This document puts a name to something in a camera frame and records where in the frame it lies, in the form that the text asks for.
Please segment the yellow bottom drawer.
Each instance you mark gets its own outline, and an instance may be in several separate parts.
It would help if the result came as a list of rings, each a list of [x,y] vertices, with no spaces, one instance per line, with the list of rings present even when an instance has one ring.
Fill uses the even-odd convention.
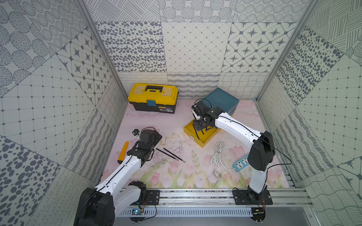
[[[200,140],[198,140],[193,125],[195,125],[196,130],[198,131],[198,135]],[[190,121],[185,127],[184,127],[184,133],[188,135],[190,138],[192,138],[201,148],[204,148],[205,145],[220,131],[216,128],[206,128],[199,130],[200,127],[197,125],[196,121]]]

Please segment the black pencil gold end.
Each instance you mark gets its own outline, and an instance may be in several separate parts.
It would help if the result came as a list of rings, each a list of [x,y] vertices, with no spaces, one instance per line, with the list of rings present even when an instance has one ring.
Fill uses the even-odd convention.
[[[180,158],[179,156],[177,156],[176,154],[172,153],[171,151],[169,151],[166,148],[163,148],[165,151],[167,151],[168,153],[170,153],[171,155],[173,155],[174,157],[176,157],[178,160],[182,161],[183,163],[186,163],[182,158]]]

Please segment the black pencil pair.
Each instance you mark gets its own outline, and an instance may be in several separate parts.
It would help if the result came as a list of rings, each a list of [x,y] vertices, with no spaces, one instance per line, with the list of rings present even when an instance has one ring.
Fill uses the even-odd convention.
[[[167,153],[164,152],[164,151],[161,151],[161,150],[158,149],[158,148],[156,148],[156,150],[159,151],[159,152],[161,152],[161,153],[163,153],[163,154],[165,154],[165,155],[167,155],[168,157],[170,157],[170,158],[172,158],[172,159],[174,159],[174,160],[176,160],[176,161],[179,161],[179,159],[175,158],[174,156],[171,156],[170,154],[167,154]]]

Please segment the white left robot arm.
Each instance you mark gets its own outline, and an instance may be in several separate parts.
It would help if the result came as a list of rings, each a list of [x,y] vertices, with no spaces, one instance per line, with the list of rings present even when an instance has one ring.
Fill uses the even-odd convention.
[[[139,180],[130,182],[129,179],[152,159],[162,136],[153,127],[141,131],[135,129],[133,135],[138,141],[126,153],[119,167],[95,188],[82,192],[75,226],[112,226],[116,217],[132,204],[138,205],[136,211],[139,215],[144,213],[147,204],[157,206],[158,201],[147,194],[146,184]]]

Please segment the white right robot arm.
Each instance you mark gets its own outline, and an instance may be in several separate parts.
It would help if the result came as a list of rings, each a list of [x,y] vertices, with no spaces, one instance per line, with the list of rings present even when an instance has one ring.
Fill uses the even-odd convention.
[[[192,114],[197,125],[202,129],[222,129],[236,137],[250,150],[248,163],[251,166],[251,181],[248,185],[248,197],[256,201],[261,200],[267,191],[267,173],[273,162],[275,148],[271,133],[261,133],[251,129],[231,117],[218,107],[209,108],[203,101],[196,102],[192,107]]]

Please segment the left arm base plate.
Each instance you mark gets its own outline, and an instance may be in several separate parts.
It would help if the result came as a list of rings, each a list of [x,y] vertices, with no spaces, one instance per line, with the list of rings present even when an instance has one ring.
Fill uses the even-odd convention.
[[[143,189],[140,193],[140,198],[136,202],[138,205],[147,202],[147,205],[158,205],[160,199],[160,190],[147,190]]]

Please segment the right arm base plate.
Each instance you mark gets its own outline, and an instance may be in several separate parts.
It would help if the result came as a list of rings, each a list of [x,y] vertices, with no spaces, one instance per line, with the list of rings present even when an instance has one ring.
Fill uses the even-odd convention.
[[[273,205],[272,197],[267,189],[256,194],[252,190],[233,188],[232,195],[236,205]]]

